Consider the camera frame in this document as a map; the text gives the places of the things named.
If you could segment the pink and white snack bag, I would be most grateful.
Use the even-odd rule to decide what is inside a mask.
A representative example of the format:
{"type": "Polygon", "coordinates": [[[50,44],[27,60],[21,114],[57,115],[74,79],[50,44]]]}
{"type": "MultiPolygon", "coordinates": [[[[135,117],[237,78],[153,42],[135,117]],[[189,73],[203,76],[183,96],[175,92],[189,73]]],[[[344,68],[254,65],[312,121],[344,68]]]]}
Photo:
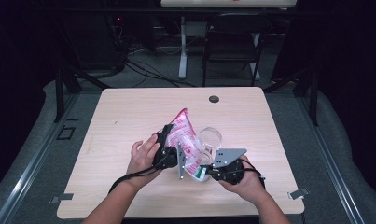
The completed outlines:
{"type": "Polygon", "coordinates": [[[170,124],[172,129],[167,134],[165,146],[177,149],[180,177],[187,173],[193,180],[205,182],[209,178],[203,167],[206,156],[188,118],[188,110],[182,109],[170,124]]]}

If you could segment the white background desk top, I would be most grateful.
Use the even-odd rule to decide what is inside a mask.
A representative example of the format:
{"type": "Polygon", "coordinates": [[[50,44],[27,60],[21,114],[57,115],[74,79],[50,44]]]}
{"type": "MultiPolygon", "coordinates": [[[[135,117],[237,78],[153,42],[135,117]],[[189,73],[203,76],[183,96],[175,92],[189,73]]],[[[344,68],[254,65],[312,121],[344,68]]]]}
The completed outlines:
{"type": "Polygon", "coordinates": [[[160,0],[163,7],[294,7],[298,0],[160,0]]]}

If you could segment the aluminium floor rail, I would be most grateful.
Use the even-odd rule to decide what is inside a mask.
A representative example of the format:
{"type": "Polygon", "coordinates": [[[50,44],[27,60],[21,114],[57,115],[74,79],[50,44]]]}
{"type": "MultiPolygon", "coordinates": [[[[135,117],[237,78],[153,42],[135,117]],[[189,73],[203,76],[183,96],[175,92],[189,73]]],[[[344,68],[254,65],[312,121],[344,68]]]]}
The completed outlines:
{"type": "Polygon", "coordinates": [[[303,98],[297,98],[297,103],[300,110],[303,113],[311,132],[319,146],[319,154],[321,159],[327,169],[328,176],[336,190],[338,198],[343,206],[346,216],[348,217],[351,224],[366,224],[364,218],[362,217],[359,209],[356,206],[355,200],[352,196],[351,191],[347,187],[344,178],[341,175],[340,169],[333,159],[333,156],[329,150],[327,142],[321,133],[318,126],[315,126],[309,115],[309,106],[303,98]]]}
{"type": "Polygon", "coordinates": [[[9,224],[21,206],[78,97],[78,94],[67,97],[57,122],[54,121],[56,105],[46,99],[21,151],[0,183],[0,224],[9,224]]]}

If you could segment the black folding chair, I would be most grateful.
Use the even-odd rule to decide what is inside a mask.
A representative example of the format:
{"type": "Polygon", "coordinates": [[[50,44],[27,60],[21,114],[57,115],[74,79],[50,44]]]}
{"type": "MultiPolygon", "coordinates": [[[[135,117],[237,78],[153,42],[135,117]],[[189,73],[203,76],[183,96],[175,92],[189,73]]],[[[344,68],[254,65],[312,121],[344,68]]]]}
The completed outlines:
{"type": "Polygon", "coordinates": [[[261,14],[222,13],[205,27],[202,55],[202,85],[206,86],[208,63],[243,63],[250,68],[251,85],[255,84],[258,64],[271,20],[261,14]]]}

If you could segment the black metal stand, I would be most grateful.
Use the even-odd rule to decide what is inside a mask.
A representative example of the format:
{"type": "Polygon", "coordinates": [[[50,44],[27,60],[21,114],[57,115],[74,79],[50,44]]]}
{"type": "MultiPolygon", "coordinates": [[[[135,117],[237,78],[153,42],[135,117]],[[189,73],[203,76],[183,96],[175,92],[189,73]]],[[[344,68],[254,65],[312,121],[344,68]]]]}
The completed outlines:
{"type": "Polygon", "coordinates": [[[83,78],[94,86],[105,90],[109,88],[109,85],[104,84],[102,81],[95,77],[90,76],[83,70],[74,65],[62,65],[58,68],[55,77],[55,90],[56,90],[56,117],[55,122],[59,122],[64,114],[64,87],[66,87],[71,93],[79,94],[82,90],[78,83],[78,78],[83,78]]]}
{"type": "Polygon", "coordinates": [[[318,98],[318,81],[319,74],[315,66],[300,69],[297,73],[275,81],[270,87],[265,88],[263,91],[266,93],[276,91],[287,83],[297,80],[298,84],[293,89],[293,94],[296,97],[303,97],[307,91],[310,92],[309,97],[309,118],[312,123],[317,126],[317,98],[318,98]]]}

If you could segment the person's right hand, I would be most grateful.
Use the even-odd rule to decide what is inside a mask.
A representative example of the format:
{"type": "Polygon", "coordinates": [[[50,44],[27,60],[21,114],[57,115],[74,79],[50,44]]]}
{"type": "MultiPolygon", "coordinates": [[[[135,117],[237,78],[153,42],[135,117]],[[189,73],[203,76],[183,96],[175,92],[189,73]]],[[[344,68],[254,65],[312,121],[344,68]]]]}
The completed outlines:
{"type": "Polygon", "coordinates": [[[245,171],[244,178],[236,185],[220,180],[219,184],[230,192],[238,194],[244,200],[256,206],[259,197],[267,192],[261,185],[258,174],[252,171],[245,171]]]}

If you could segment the person's left hand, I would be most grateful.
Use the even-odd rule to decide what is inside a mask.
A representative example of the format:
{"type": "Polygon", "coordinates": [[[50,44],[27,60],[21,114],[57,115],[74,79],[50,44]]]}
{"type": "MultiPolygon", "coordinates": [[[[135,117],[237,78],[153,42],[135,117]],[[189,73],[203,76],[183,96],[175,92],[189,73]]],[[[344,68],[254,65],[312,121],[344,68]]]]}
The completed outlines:
{"type": "Polygon", "coordinates": [[[152,168],[155,154],[160,148],[157,139],[158,136],[153,134],[145,142],[141,140],[132,145],[131,159],[126,174],[133,174],[149,169],[149,172],[144,175],[128,180],[128,183],[132,185],[135,191],[139,191],[161,173],[161,170],[156,171],[152,168]]]}

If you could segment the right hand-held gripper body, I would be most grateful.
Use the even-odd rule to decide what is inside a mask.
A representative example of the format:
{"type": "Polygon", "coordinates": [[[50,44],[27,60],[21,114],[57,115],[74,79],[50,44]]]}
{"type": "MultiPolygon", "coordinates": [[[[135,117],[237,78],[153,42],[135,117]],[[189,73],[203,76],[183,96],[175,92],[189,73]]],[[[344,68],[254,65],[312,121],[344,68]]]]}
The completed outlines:
{"type": "Polygon", "coordinates": [[[245,148],[219,148],[211,164],[214,171],[208,174],[213,175],[216,181],[238,184],[244,178],[244,166],[240,157],[246,152],[245,148]]]}

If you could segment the clear glass jar with lid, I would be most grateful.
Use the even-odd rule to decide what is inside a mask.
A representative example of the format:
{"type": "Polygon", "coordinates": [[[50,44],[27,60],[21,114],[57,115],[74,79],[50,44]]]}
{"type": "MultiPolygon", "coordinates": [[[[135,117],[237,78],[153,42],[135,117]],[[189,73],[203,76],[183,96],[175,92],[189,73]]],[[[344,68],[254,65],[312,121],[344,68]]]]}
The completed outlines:
{"type": "Polygon", "coordinates": [[[202,160],[200,163],[199,169],[199,181],[205,182],[209,179],[209,175],[207,175],[202,168],[203,165],[210,165],[214,161],[215,153],[220,148],[222,143],[222,135],[221,133],[213,128],[213,127],[206,127],[199,132],[199,142],[200,142],[200,152],[202,156],[202,160]]]}

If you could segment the grey tape piece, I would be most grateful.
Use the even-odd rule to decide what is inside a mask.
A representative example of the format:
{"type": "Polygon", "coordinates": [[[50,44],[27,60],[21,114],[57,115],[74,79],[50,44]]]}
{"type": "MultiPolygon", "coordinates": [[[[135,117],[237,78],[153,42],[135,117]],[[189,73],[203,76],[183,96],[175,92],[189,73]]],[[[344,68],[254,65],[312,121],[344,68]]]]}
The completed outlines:
{"type": "Polygon", "coordinates": [[[304,199],[307,195],[310,194],[310,191],[307,188],[297,189],[287,193],[287,196],[292,200],[304,199]]]}
{"type": "Polygon", "coordinates": [[[50,199],[50,203],[60,203],[61,201],[70,201],[73,199],[74,194],[73,193],[63,193],[57,196],[53,196],[50,199]]]}

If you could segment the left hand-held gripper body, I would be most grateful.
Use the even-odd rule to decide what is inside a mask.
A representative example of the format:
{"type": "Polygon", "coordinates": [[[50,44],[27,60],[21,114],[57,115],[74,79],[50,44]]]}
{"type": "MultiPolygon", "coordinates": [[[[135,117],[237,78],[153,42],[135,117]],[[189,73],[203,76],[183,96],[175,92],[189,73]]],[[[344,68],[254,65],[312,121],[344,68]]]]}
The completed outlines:
{"type": "Polygon", "coordinates": [[[159,149],[154,157],[153,167],[156,170],[164,170],[176,167],[178,178],[184,178],[186,155],[180,143],[176,147],[159,149]]]}

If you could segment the dark equipment with red light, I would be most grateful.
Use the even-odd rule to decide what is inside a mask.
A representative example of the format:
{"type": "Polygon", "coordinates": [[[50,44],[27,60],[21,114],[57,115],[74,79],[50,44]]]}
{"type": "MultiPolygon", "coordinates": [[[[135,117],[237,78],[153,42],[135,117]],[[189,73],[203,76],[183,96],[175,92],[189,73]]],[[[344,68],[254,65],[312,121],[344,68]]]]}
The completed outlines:
{"type": "Polygon", "coordinates": [[[122,18],[118,15],[110,15],[107,17],[107,21],[118,56],[118,66],[123,66],[127,59],[127,46],[123,35],[124,27],[122,18]]]}

